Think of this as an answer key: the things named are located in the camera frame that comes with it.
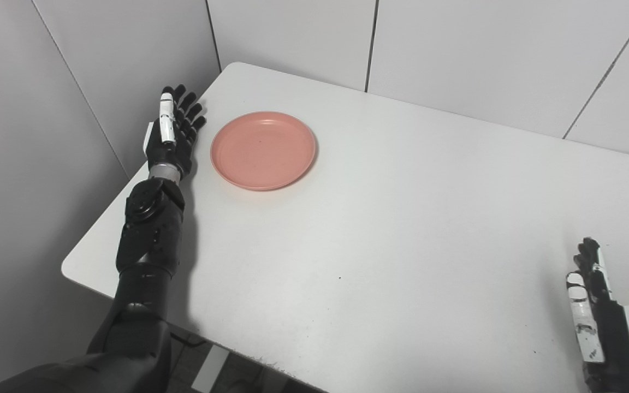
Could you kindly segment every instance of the tabletop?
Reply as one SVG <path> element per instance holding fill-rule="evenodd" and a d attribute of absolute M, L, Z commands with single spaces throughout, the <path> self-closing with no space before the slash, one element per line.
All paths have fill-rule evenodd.
<path fill-rule="evenodd" d="M 629 155 L 241 63 L 200 102 L 169 321 L 331 393 L 586 391 L 565 276 L 592 236 L 629 304 Z M 209 154 L 259 110 L 317 139 L 310 171 L 268 192 Z M 124 200 L 145 178 L 65 276 L 113 296 Z"/>

